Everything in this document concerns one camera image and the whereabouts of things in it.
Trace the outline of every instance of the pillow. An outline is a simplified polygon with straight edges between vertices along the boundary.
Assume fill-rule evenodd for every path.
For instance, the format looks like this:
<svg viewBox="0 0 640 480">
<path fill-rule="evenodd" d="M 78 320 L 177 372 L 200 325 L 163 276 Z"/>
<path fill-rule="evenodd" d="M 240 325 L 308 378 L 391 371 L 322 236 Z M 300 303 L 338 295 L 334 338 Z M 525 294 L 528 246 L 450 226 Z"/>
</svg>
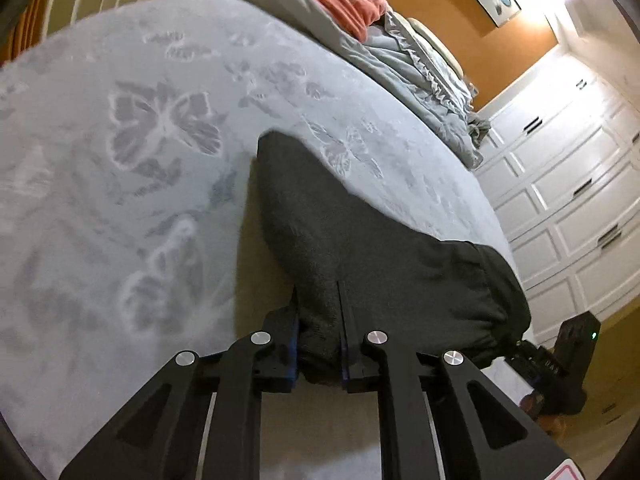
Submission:
<svg viewBox="0 0 640 480">
<path fill-rule="evenodd" d="M 411 24 L 412 29 L 415 30 L 420 37 L 427 40 L 436 52 L 444 58 L 458 78 L 462 79 L 464 75 L 462 67 L 449 49 L 444 46 L 444 43 L 442 43 L 433 32 L 415 18 L 409 18 L 407 21 Z"/>
<path fill-rule="evenodd" d="M 441 71 L 447 72 L 450 78 L 452 78 L 453 80 L 460 80 L 460 84 L 464 84 L 462 82 L 462 76 L 458 74 L 458 70 L 453 68 L 452 62 L 450 60 L 447 60 L 440 53 L 439 50 L 435 49 L 431 43 L 429 43 L 420 34 L 418 34 L 418 32 L 411 26 L 411 23 L 409 23 L 409 21 L 402 14 L 400 14 L 399 12 L 394 12 L 393 15 L 394 15 L 394 18 L 398 20 L 404 28 L 406 28 L 410 33 L 412 33 L 412 36 L 415 38 L 415 41 L 417 41 L 425 51 L 431 53 L 432 56 L 435 56 L 435 59 L 438 61 L 438 65 L 440 66 Z M 455 65 L 460 69 L 460 74 L 462 74 L 462 68 L 460 67 L 456 59 L 453 57 L 453 54 L 451 53 L 449 54 L 452 60 L 455 62 Z"/>
</svg>

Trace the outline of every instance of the white built-in cabinet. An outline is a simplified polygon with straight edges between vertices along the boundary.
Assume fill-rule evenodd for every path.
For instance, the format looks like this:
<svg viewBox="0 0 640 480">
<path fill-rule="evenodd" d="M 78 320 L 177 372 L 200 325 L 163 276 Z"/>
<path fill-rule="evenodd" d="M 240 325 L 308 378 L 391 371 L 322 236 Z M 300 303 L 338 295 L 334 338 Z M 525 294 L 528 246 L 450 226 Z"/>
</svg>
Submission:
<svg viewBox="0 0 640 480">
<path fill-rule="evenodd" d="M 491 121 L 476 177 L 551 345 L 565 319 L 640 294 L 640 113 L 566 55 Z"/>
</svg>

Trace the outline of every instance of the butterfly pattern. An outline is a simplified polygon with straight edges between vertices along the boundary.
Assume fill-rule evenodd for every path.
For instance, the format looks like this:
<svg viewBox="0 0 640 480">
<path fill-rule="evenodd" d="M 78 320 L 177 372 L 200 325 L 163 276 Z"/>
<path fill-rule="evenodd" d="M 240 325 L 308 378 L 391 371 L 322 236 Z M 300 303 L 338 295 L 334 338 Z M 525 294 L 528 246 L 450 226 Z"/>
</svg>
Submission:
<svg viewBox="0 0 640 480">
<path fill-rule="evenodd" d="M 118 309 L 130 332 L 175 332 L 204 288 L 197 225 L 190 217 L 175 222 L 164 243 L 122 287 Z"/>
<path fill-rule="evenodd" d="M 191 62 L 221 55 L 217 50 L 213 50 L 206 45 L 188 41 L 183 32 L 175 30 L 150 34 L 145 36 L 143 41 L 165 46 L 164 56 L 172 61 Z"/>
<path fill-rule="evenodd" d="M 351 161 L 357 160 L 364 164 L 376 178 L 383 178 L 382 170 L 376 160 L 369 155 L 367 145 L 360 133 L 349 126 L 345 140 L 339 139 L 330 134 L 324 126 L 313 121 L 305 121 L 314 137 L 322 142 L 322 156 L 331 166 L 335 173 L 341 177 L 349 176 L 351 172 Z"/>
<path fill-rule="evenodd" d="M 121 170 L 131 171 L 154 156 L 167 137 L 204 155 L 222 151 L 219 126 L 226 115 L 213 113 L 206 92 L 180 94 L 167 82 L 155 88 L 128 81 L 116 86 L 109 95 L 114 133 L 107 150 Z"/>
<path fill-rule="evenodd" d="M 4 88 L 0 88 L 0 121 L 8 119 L 9 116 L 15 112 L 15 108 L 5 104 L 9 101 L 9 97 L 11 95 L 24 92 L 28 89 L 29 87 L 23 82 L 12 83 L 5 86 Z"/>
</svg>

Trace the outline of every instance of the bed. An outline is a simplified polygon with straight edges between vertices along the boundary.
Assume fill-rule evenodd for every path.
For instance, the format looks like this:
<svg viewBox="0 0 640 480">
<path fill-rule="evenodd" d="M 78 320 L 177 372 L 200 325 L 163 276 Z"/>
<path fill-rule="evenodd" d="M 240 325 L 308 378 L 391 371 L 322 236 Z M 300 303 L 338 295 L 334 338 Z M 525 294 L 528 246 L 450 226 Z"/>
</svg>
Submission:
<svg viewBox="0 0 640 480">
<path fill-rule="evenodd" d="M 451 150 L 276 18 L 149 0 L 83 20 L 0 72 L 0 411 L 47 479 L 176 352 L 222 351 L 289 299 L 255 199 L 269 128 L 392 218 L 514 267 Z M 530 391 L 503 362 L 487 373 Z M 301 381 L 265 394 L 262 420 L 263 479 L 380 477 L 373 394 Z"/>
</svg>

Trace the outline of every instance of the black device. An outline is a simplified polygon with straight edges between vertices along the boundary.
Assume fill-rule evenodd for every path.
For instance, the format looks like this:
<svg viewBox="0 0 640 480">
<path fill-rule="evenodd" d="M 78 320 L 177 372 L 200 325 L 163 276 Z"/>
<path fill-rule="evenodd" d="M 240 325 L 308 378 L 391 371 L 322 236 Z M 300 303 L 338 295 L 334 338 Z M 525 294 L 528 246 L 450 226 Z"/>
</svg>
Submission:
<svg viewBox="0 0 640 480">
<path fill-rule="evenodd" d="M 575 415 L 587 400 L 582 382 L 591 363 L 600 322 L 584 312 L 562 323 L 553 351 L 518 341 L 506 362 L 544 397 L 539 415 Z"/>
<path fill-rule="evenodd" d="M 342 312 L 344 388 L 377 391 L 384 480 L 545 480 L 568 456 L 461 353 L 420 354 Z M 227 351 L 180 352 L 89 441 L 61 480 L 259 478 L 262 392 L 290 392 L 298 317 L 269 313 Z"/>
</svg>

